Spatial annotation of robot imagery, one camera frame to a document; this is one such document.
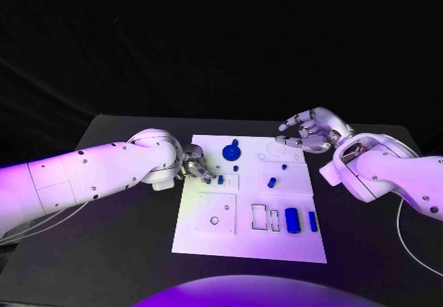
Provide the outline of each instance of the white cable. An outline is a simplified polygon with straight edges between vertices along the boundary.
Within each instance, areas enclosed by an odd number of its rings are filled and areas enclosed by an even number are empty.
[[[51,226],[48,226],[48,227],[45,227],[43,230],[38,230],[37,232],[34,232],[34,233],[31,233],[31,234],[28,234],[28,235],[24,235],[22,237],[20,237],[20,238],[14,238],[14,239],[11,239],[11,240],[8,240],[8,241],[5,241],[5,242],[2,242],[2,243],[0,243],[0,246],[1,245],[4,245],[5,243],[9,243],[9,242],[14,242],[15,240],[20,240],[20,239],[22,239],[22,238],[25,238],[25,237],[30,237],[31,235],[35,235],[37,233],[40,233],[40,232],[43,232],[43,231],[45,231],[45,230],[48,230],[51,227],[56,227],[83,207],[84,207],[84,205],[87,204],[87,202],[84,202],[82,205],[80,205],[80,207],[73,211],[73,213],[70,213],[58,222],[56,222]]]
[[[12,235],[4,237],[0,239],[0,243],[2,241],[5,241],[7,239],[9,239],[11,237],[15,237],[15,235],[21,235],[21,233],[30,231],[31,229],[34,229],[37,226],[43,225],[51,218],[54,218],[54,216],[57,216],[66,209],[61,209],[60,211],[57,211],[48,218],[43,219],[43,221],[40,221],[32,227],[28,227],[25,230],[22,230],[21,232],[14,233]]]
[[[409,251],[408,248],[405,247],[405,244],[403,244],[403,241],[402,241],[402,238],[400,238],[400,233],[399,233],[399,212],[400,212],[400,207],[402,207],[402,201],[403,201],[403,199],[400,199],[399,206],[398,206],[398,213],[396,213],[396,232],[398,232],[398,238],[399,238],[402,247],[403,247],[405,251],[408,252],[409,256],[413,258],[413,260],[415,260],[429,271],[432,271],[435,274],[438,274],[438,275],[443,277],[443,274],[441,274],[439,272],[437,272],[434,269],[431,269],[431,268],[416,259],[416,257],[412,255],[411,251]]]

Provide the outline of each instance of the black table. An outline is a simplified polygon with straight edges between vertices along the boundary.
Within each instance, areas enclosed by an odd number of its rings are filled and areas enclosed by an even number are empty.
[[[99,115],[77,149],[125,141],[146,128],[167,130],[185,144],[193,134],[272,137],[278,125]],[[416,150],[402,127],[351,127],[359,132],[390,135]],[[330,158],[331,152],[305,153],[327,264],[171,253],[183,182],[158,192],[151,185],[138,184],[90,202],[66,222],[21,241],[0,275],[0,300],[67,307],[131,306],[194,279],[256,274],[327,285],[387,306],[441,305],[443,278],[416,264],[398,240],[399,197],[389,193],[364,204],[341,185],[330,187],[318,174]],[[443,222],[415,213],[405,204],[400,225],[411,251],[443,271]]]

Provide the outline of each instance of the round hole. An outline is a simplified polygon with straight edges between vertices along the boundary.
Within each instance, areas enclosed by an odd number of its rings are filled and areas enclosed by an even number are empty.
[[[210,224],[211,224],[211,225],[216,225],[217,222],[219,222],[219,218],[217,218],[216,216],[213,216],[213,217],[210,218]]]

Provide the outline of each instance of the small blue piece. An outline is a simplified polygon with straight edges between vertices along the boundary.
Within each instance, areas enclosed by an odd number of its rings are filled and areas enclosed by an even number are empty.
[[[317,232],[318,229],[315,227],[315,214],[314,214],[314,212],[308,213],[308,221],[311,222],[311,232]]]
[[[240,154],[242,152],[237,148],[237,140],[233,139],[232,144],[223,147],[222,155],[227,161],[235,161]]]
[[[285,215],[285,226],[288,227],[288,233],[299,233],[299,221],[298,221],[298,211],[295,208],[286,208],[284,210]]]
[[[272,178],[269,179],[269,183],[266,184],[266,186],[268,186],[269,188],[272,188],[273,185],[275,185],[275,182],[276,182],[276,179],[272,177]]]

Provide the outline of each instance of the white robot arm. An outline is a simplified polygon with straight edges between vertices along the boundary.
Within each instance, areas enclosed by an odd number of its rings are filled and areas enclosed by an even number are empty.
[[[443,221],[441,156],[418,157],[383,134],[356,134],[323,107],[298,113],[278,130],[297,123],[301,138],[278,136],[275,141],[311,153],[336,148],[331,161],[320,169],[330,185],[343,183],[354,198],[364,202],[393,192],[419,213]]]
[[[113,194],[138,182],[155,191],[172,178],[214,178],[196,145],[181,148],[162,130],[0,169],[0,238],[21,223]]]

